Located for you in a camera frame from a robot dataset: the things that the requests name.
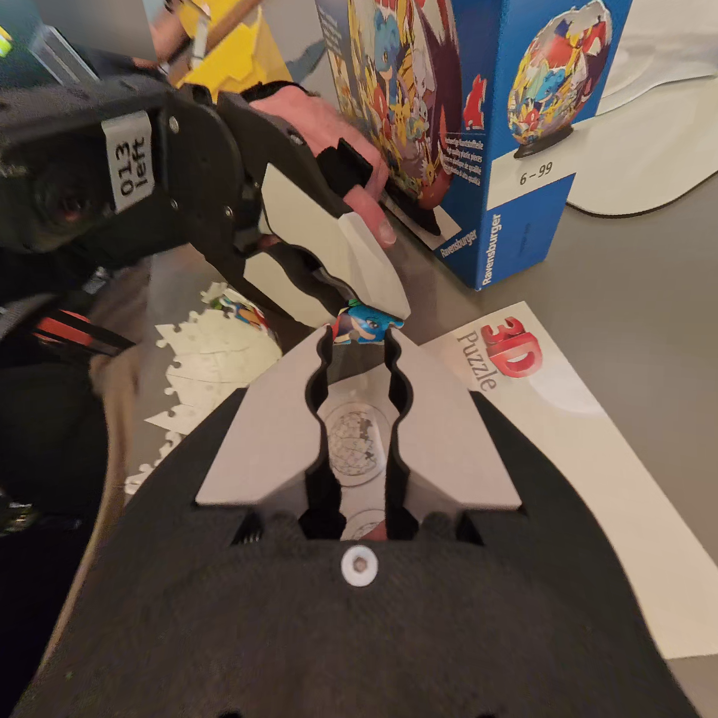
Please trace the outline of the yellow plastic tray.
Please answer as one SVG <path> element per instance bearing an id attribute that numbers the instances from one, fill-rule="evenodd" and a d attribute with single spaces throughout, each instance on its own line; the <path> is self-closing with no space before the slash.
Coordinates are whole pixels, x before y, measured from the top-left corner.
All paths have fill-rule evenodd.
<path id="1" fill-rule="evenodd" d="M 174 1 L 189 48 L 169 66 L 174 88 L 189 83 L 242 93 L 255 85 L 292 82 L 260 1 Z"/>

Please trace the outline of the black and red bag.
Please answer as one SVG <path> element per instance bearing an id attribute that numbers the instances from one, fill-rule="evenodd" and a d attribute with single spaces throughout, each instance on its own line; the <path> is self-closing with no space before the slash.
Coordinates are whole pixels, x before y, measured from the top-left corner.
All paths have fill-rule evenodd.
<path id="1" fill-rule="evenodd" d="M 96 356 L 114 358 L 135 346 L 93 323 L 95 294 L 38 294 L 1 306 L 1 369 L 43 363 L 86 365 Z"/>

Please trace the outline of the white instruction leaflet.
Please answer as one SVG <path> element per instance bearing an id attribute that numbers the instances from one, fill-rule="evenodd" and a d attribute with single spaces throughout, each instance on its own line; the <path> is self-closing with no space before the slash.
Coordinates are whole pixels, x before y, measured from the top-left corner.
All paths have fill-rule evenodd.
<path id="1" fill-rule="evenodd" d="M 717 654 L 717 566 L 533 311 L 522 301 L 423 345 L 487 396 L 570 481 L 617 552 L 663 657 Z M 319 416 L 343 487 L 344 539 L 383 519 L 385 365 L 329 387 Z"/>

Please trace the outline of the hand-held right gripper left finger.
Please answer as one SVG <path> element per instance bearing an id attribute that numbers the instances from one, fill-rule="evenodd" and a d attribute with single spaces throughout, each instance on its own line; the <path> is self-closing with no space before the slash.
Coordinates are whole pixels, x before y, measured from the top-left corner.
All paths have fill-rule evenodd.
<path id="1" fill-rule="evenodd" d="M 195 496 L 198 507 L 247 509 L 263 521 L 288 513 L 304 532 L 344 531 L 342 488 L 318 415 L 332 349 L 324 325 L 247 387 Z"/>

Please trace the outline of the partly built puzzle ball shell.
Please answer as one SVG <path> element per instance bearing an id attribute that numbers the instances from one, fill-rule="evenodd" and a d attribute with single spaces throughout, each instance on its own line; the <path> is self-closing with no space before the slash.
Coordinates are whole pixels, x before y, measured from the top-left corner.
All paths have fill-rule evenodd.
<path id="1" fill-rule="evenodd" d="M 261 310 L 226 282 L 193 297 L 184 319 L 151 325 L 126 498 L 224 400 L 281 357 Z"/>

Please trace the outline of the blue colourful puzzle piece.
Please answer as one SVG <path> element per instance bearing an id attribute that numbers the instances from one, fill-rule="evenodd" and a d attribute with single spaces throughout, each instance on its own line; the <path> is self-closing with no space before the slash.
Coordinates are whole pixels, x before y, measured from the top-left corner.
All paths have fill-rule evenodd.
<path id="1" fill-rule="evenodd" d="M 351 299 L 332 325 L 333 342 L 337 346 L 351 343 L 381 345 L 388 329 L 403 326 L 403 320 Z"/>

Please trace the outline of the blue puzzle box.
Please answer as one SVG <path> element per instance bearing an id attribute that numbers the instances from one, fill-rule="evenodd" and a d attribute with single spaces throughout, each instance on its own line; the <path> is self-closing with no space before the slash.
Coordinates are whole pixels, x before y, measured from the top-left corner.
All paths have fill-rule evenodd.
<path id="1" fill-rule="evenodd" d="M 542 262 L 631 1 L 316 1 L 386 207 L 480 291 Z"/>

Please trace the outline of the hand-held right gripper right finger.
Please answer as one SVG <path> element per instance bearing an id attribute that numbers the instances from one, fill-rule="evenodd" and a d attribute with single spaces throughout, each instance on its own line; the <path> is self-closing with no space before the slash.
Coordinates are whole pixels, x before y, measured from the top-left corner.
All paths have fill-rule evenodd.
<path id="1" fill-rule="evenodd" d="M 517 510 L 518 491 L 470 390 L 400 330 L 388 329 L 389 399 L 399 412 L 386 465 L 387 532 L 417 532 L 440 513 Z"/>

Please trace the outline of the white plastic mat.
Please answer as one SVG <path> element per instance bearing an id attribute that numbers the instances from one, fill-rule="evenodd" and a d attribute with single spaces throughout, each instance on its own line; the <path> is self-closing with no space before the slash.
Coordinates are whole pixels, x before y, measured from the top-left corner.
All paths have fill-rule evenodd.
<path id="1" fill-rule="evenodd" d="M 717 173 L 717 2 L 634 1 L 567 204 L 618 218 Z"/>

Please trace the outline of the person's left hand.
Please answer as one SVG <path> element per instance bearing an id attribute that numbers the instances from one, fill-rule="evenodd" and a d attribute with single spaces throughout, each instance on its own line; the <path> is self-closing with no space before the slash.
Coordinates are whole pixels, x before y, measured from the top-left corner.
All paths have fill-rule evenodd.
<path id="1" fill-rule="evenodd" d="M 344 202 L 356 212 L 383 249 L 396 242 L 396 232 L 386 218 L 379 199 L 389 178 L 380 151 L 351 126 L 325 100 L 308 94 L 296 85 L 287 85 L 273 95 L 251 103 L 257 111 L 287 121 L 308 143 L 315 157 L 329 147 L 337 147 L 340 139 L 364 157 L 372 166 L 372 175 L 363 186 L 356 184 L 344 195 Z"/>

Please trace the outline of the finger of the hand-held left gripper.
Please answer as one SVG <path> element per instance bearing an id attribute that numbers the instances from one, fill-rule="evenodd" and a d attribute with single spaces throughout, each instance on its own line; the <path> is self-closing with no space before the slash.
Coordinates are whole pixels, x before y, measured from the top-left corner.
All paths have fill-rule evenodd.
<path id="1" fill-rule="evenodd" d="M 300 244 L 258 244 L 243 256 L 244 279 L 294 321 L 309 328 L 333 325 L 360 305 L 349 284 L 325 265 L 325 253 Z"/>
<path id="2" fill-rule="evenodd" d="M 399 275 L 359 214 L 335 218 L 272 163 L 266 166 L 261 196 L 262 230 L 307 251 L 364 305 L 401 321 L 409 317 Z"/>

